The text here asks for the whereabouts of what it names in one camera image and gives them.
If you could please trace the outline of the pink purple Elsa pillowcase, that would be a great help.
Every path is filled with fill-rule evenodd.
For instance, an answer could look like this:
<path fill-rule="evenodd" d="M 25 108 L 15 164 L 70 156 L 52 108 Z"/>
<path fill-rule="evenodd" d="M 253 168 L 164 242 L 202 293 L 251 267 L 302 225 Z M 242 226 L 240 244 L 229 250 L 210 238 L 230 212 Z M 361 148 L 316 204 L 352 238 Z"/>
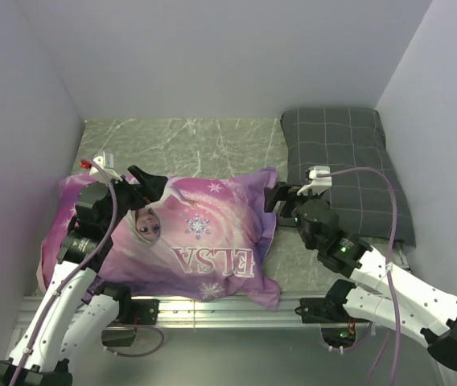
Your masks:
<path fill-rule="evenodd" d="M 229 179 L 170 177 L 160 201 L 130 211 L 90 285 L 117 282 L 134 295 L 210 302 L 242 293 L 274 310 L 280 288 L 263 273 L 276 217 L 264 210 L 277 171 Z"/>

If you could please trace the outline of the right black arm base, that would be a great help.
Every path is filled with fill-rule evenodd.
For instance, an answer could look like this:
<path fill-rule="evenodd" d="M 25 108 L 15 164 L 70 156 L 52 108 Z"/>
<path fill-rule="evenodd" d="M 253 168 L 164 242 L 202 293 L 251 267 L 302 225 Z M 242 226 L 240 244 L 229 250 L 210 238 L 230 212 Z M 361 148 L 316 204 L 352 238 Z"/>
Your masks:
<path fill-rule="evenodd" d="M 318 325 L 322 344 L 341 355 L 359 347 L 373 333 L 371 322 L 351 317 L 342 306 L 325 298 L 300 298 L 294 312 L 302 324 Z"/>

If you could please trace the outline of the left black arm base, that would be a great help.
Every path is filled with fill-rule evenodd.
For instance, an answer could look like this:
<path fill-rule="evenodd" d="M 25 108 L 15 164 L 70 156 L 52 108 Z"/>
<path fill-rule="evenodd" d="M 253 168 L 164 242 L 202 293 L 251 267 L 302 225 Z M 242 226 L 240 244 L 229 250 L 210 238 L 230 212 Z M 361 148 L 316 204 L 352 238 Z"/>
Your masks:
<path fill-rule="evenodd" d="M 156 327 L 159 312 L 159 300 L 142 299 L 132 301 L 130 305 L 101 332 L 101 343 L 113 351 L 115 348 L 132 347 L 137 342 L 140 331 L 155 333 L 158 347 L 164 343 L 164 333 Z"/>

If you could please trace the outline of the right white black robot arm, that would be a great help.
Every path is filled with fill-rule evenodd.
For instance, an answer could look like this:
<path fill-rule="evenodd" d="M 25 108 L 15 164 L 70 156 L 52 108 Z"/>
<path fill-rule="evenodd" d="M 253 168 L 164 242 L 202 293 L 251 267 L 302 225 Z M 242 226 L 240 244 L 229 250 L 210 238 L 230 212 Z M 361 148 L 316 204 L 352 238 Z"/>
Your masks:
<path fill-rule="evenodd" d="M 457 296 L 388 262 L 368 242 L 344 231 L 337 213 L 316 190 L 280 182 L 265 190 L 264 208 L 271 212 L 279 202 L 305 247 L 317 251 L 322 265 L 341 276 L 325 297 L 329 318 L 343 321 L 349 316 L 398 330 L 457 372 Z"/>

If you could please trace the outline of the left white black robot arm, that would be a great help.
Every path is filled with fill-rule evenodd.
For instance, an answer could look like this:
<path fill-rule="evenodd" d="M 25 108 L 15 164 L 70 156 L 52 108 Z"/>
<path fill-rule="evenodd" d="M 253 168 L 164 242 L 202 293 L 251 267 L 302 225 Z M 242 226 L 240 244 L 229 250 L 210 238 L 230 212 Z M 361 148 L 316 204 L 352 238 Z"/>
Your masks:
<path fill-rule="evenodd" d="M 81 315 L 76 310 L 113 247 L 112 232 L 128 212 L 159 201 L 167 177 L 130 166 L 136 179 L 130 183 L 94 161 L 88 165 L 95 182 L 78 193 L 47 292 L 24 336 L 0 360 L 0 385 L 70 385 L 71 362 L 104 329 L 113 323 L 141 328 L 130 288 L 118 283 L 101 283 L 87 309 Z"/>

